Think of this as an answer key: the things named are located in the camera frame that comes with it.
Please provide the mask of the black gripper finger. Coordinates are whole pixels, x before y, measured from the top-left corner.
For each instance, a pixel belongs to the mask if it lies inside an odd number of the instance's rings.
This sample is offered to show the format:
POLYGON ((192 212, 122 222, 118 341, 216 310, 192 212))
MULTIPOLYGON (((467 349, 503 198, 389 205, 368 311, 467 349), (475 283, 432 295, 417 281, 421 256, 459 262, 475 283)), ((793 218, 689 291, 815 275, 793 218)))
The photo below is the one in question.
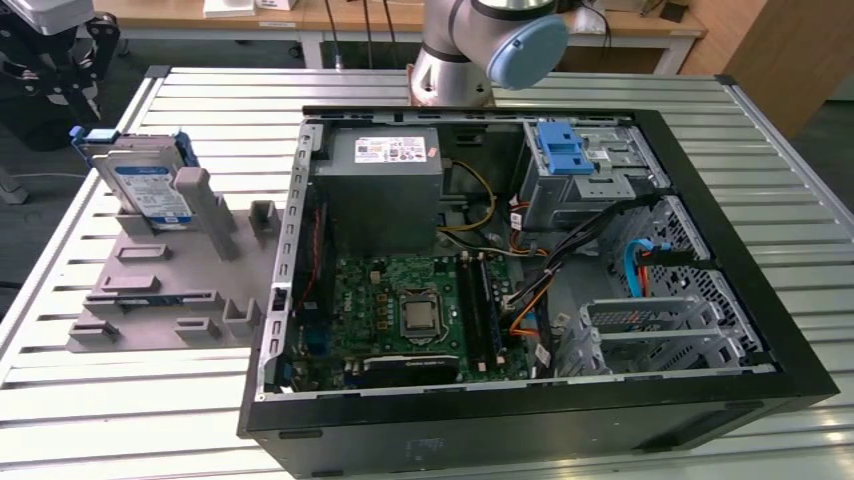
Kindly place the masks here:
POLYGON ((22 65, 2 62, 1 74, 17 84, 26 95, 41 95, 56 105, 69 105, 64 96, 64 87, 70 78, 68 68, 48 68, 44 72, 37 73, 22 65))
POLYGON ((69 110, 76 120, 98 120, 98 107, 94 103, 97 83, 104 79, 116 53, 120 28, 112 13, 96 13, 94 17, 72 29, 72 46, 77 43, 77 34, 88 35, 89 49, 81 56, 70 53, 69 70, 69 110))

